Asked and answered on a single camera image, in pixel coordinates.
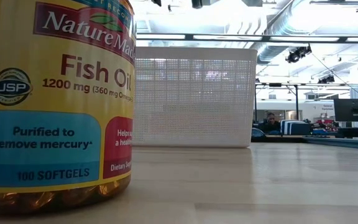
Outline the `yellow fish oil bottle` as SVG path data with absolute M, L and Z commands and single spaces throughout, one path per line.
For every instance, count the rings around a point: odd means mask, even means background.
M 127 188 L 135 28 L 129 0 L 0 0 L 0 214 Z

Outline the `white perforated plastic basket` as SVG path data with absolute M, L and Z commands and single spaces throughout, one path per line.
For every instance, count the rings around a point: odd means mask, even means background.
M 248 147 L 257 51 L 138 47 L 135 146 Z

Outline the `dark blue chair back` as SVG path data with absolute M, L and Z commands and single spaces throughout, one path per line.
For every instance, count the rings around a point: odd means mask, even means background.
M 252 128 L 252 133 L 251 133 L 252 142 L 264 142 L 266 138 L 267 137 L 262 130 L 258 128 Z

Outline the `person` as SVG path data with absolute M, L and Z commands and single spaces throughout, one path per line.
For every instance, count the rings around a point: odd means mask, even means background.
M 280 128 L 280 123 L 275 119 L 275 115 L 273 113 L 268 113 L 266 120 L 261 124 L 261 130 L 265 134 L 279 133 Z

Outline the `black overhead crossbar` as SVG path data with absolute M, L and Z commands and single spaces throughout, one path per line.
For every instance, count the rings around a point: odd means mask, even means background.
M 299 44 L 358 44 L 358 36 L 327 35 L 231 35 L 231 34 L 149 34 L 137 35 L 138 40 L 263 42 Z

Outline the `blue white striped bag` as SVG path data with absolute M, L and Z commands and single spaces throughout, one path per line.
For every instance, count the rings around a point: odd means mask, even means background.
M 292 119 L 281 120 L 280 128 L 283 135 L 306 136 L 311 132 L 310 124 Z

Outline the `red items on table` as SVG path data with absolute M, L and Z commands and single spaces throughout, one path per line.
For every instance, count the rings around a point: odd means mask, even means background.
M 325 132 L 336 132 L 338 129 L 338 123 L 333 119 L 318 119 L 313 124 L 313 129 L 322 129 Z

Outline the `black background monitor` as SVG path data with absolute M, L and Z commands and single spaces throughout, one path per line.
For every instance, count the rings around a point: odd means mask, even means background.
M 358 99 L 334 99 L 336 121 L 358 122 Z

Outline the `black background metal frame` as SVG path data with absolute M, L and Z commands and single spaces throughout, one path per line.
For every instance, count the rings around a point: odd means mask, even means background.
M 261 83 L 255 84 L 254 121 L 262 121 L 268 113 L 276 120 L 316 121 L 334 118 L 334 100 L 349 97 L 344 84 Z

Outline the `black aluminium table frame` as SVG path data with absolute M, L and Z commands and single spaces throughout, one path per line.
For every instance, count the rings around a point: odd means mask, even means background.
M 320 138 L 304 136 L 261 136 L 251 137 L 251 142 L 305 143 L 358 149 L 358 139 Z

